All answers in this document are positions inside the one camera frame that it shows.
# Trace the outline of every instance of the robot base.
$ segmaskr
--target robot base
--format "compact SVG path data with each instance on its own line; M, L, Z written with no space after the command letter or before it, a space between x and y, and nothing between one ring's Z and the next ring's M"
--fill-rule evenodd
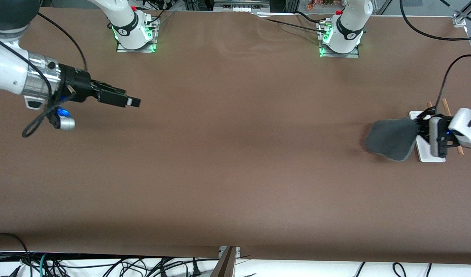
M157 18L155 21L149 25L152 28L151 31L148 31L147 34L153 37L149 42L147 42L143 47L138 49L126 49L119 42L117 42L116 52L120 53L155 53L156 52L156 42L158 40L158 28L160 27L161 18Z
M409 112L409 118L415 119L420 115L422 111L412 110ZM418 158L422 163L445 163L446 158L439 158L432 156L430 153L430 144L423 139L420 135L416 136L416 150L418 152Z
M328 26L322 26L319 23L316 23L316 27L318 30L326 30L329 28ZM358 58L358 47L355 48L346 54L340 54L332 51L329 46L327 46L323 40L326 34L318 33L318 40L319 40L319 56L320 57L333 57L333 58Z

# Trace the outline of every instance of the gray cloth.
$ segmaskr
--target gray cloth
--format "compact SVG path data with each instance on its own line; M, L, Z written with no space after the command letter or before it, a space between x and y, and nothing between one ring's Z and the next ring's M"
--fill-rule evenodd
M420 126L404 117L374 122L365 140L367 151L385 156L393 161L408 159Z

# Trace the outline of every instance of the silver metal cylinder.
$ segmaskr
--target silver metal cylinder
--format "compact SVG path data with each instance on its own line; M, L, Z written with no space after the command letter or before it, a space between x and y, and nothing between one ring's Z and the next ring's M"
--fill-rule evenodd
M61 82L61 70L58 66L58 61L54 58L49 58L35 53L28 53L28 60L35 65L51 84L51 93L58 89ZM48 98L49 90L42 77L33 68L28 67L27 79L23 88L23 95Z

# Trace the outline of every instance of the brown table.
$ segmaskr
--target brown table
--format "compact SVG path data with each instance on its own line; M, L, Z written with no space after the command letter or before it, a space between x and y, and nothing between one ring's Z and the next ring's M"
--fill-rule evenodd
M0 92L0 232L29 249L216 256L240 245L251 258L471 263L471 150L422 164L363 148L373 121L435 100L469 42L372 17L360 58L321 58L312 32L178 12L155 54L126 54L100 10L42 12L76 38L93 78L142 102L67 103L74 131L45 122L23 139L37 113ZM465 36L449 18L411 21ZM41 18L21 46L81 66ZM471 108L471 59L452 71L446 97L453 111Z

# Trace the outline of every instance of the wooden stick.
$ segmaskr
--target wooden stick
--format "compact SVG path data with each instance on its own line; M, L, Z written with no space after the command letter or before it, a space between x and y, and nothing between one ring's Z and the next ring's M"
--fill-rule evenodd
M452 114L450 112L450 109L449 109L448 101L445 98L442 100L442 105L444 106L444 110L446 111L447 116L452 116ZM459 145L456 148L457 148L457 154L458 155L464 155L464 151L463 151L462 146Z

